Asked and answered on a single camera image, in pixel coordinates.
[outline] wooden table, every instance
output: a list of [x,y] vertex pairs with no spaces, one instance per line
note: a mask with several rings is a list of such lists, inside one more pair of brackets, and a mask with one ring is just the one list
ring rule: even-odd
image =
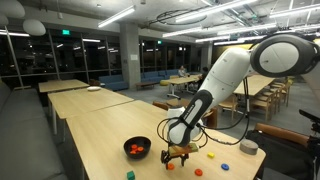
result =
[[[165,169],[160,162],[160,153],[167,144],[156,132],[158,123],[166,118],[166,111],[142,101],[117,105],[98,111],[67,118],[72,137],[90,180],[126,179],[126,173],[134,171],[136,179],[239,179],[252,180],[257,173],[265,153],[258,150],[252,156],[243,153],[239,145],[226,146],[209,141],[198,153],[181,167],[180,159],[173,159],[173,171]],[[208,131],[215,138],[235,142],[236,139],[217,131]],[[134,136],[145,136],[151,140],[149,154],[142,160],[131,160],[124,152],[124,142]],[[214,159],[207,157],[215,153]],[[229,171],[221,169],[227,163]],[[194,174],[201,168],[202,177]]]
[[[199,75],[191,75],[190,77],[181,77],[181,78],[175,78],[175,79],[168,79],[164,80],[168,82],[171,86],[171,94],[167,94],[167,96],[172,96],[176,98],[180,98],[179,96],[174,94],[174,85],[179,85],[179,84],[185,84],[189,82],[195,82],[199,80]],[[189,91],[189,86],[187,86],[186,89],[187,92],[194,94],[195,92]]]
[[50,92],[56,92],[56,91],[84,88],[88,86],[89,84],[81,82],[77,79],[63,80],[63,81],[57,80],[57,81],[48,81],[44,83],[39,83],[39,91],[41,93],[50,93]]
[[[274,78],[265,77],[262,75],[252,75],[248,77],[248,90],[249,96],[255,96],[260,92],[265,86],[269,85]],[[244,94],[243,82],[237,87],[233,92],[234,94]]]
[[48,94],[52,103],[54,134],[57,134],[56,113],[60,119],[126,103],[134,99],[101,88],[99,91],[78,89]]
[[178,100],[177,98],[175,99],[170,99],[166,102],[169,106],[178,106],[178,105],[182,105],[184,107],[187,107],[190,103],[190,100],[188,99],[184,99],[181,98],[180,100]]

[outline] floor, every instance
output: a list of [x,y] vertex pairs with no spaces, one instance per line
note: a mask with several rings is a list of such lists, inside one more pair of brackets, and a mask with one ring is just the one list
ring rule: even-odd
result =
[[[145,87],[139,90],[123,90],[121,93],[134,98],[136,100],[142,100],[147,103],[152,103],[154,100],[166,101],[170,98],[167,97],[168,86],[155,85],[152,87]],[[189,93],[180,93],[182,98],[192,99],[193,95]],[[306,83],[295,82],[290,89],[289,106],[284,104],[281,106],[280,113],[275,114],[272,120],[266,122],[264,120],[264,114],[262,111],[254,111],[251,113],[249,130],[254,129],[256,123],[266,123],[281,128],[286,128],[298,133],[310,135],[312,131],[310,127],[312,123],[307,118],[301,116],[298,112],[300,108],[309,108],[313,111],[320,109],[320,103],[316,100],[315,96],[311,92]],[[240,138],[245,133],[245,126],[247,119],[243,119],[236,127],[222,131],[235,138]],[[63,121],[59,121],[59,129],[62,128]],[[228,127],[231,125],[231,112],[219,110],[218,112],[218,127]],[[81,174],[81,160],[77,153],[76,147],[72,140],[70,133],[67,131],[66,142],[61,143],[61,134],[54,136],[54,140],[58,147],[58,152],[61,156],[65,171],[70,180],[78,180]]]

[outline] chair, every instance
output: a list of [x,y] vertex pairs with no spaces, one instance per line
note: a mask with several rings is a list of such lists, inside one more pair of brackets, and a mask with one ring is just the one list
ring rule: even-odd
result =
[[259,108],[266,111],[266,116],[265,116],[266,121],[271,120],[275,94],[276,94],[275,92],[271,93],[269,96],[267,96],[267,99],[265,101],[261,101],[258,99],[253,99],[250,101],[250,106],[252,108]]
[[238,108],[237,96],[234,94],[229,96],[226,100],[219,103],[219,107],[222,109],[230,109],[232,111],[231,121],[233,122],[234,112],[237,112]]
[[283,88],[284,86],[280,86],[279,88],[275,88],[275,89],[270,89],[270,92],[264,92],[264,94],[256,95],[254,96],[254,98],[260,101],[267,101],[268,96],[270,96],[272,93],[275,93],[273,105],[274,105],[274,114],[276,114],[277,111],[280,112]]
[[159,102],[159,101],[153,101],[152,105],[157,106],[157,107],[164,109],[166,111],[168,111],[168,109],[169,109],[169,106],[166,103]]
[[[288,81],[284,84],[283,88],[282,88],[282,99],[283,102],[286,103],[286,107],[288,107],[289,104],[289,92],[290,92],[290,87],[292,85],[293,81],[291,79],[288,79]],[[271,85],[271,87],[281,87],[281,85]]]

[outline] cable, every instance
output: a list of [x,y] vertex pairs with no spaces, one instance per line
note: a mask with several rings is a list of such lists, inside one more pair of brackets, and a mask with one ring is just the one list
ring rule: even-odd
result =
[[247,115],[248,120],[247,120],[246,129],[245,129],[243,135],[241,136],[241,138],[240,138],[238,141],[234,142],[234,143],[221,141],[221,140],[216,139],[216,138],[213,138],[213,137],[211,137],[209,134],[207,134],[207,132],[205,131],[205,127],[204,127],[204,126],[201,126],[201,125],[198,123],[198,124],[197,124],[197,127],[199,127],[199,128],[202,130],[202,132],[203,132],[203,134],[205,134],[206,138],[209,138],[209,139],[211,139],[211,140],[213,140],[213,141],[216,141],[216,142],[218,142],[218,143],[220,143],[220,144],[224,144],[224,145],[236,145],[236,144],[238,144],[239,142],[241,142],[241,141],[244,139],[244,137],[246,136],[246,133],[247,133],[247,131],[248,131],[249,124],[250,124],[250,110],[249,110],[249,106],[248,106],[249,90],[248,90],[248,80],[247,80],[247,78],[245,78],[245,79],[243,80],[243,86],[244,86],[245,105],[246,105],[246,110],[245,110],[245,113],[243,114],[243,116]]

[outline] blue object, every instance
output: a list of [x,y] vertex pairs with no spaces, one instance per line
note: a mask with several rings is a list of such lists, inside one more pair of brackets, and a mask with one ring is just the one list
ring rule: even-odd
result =
[[228,164],[221,164],[221,168],[222,168],[223,170],[226,170],[226,171],[229,170]]

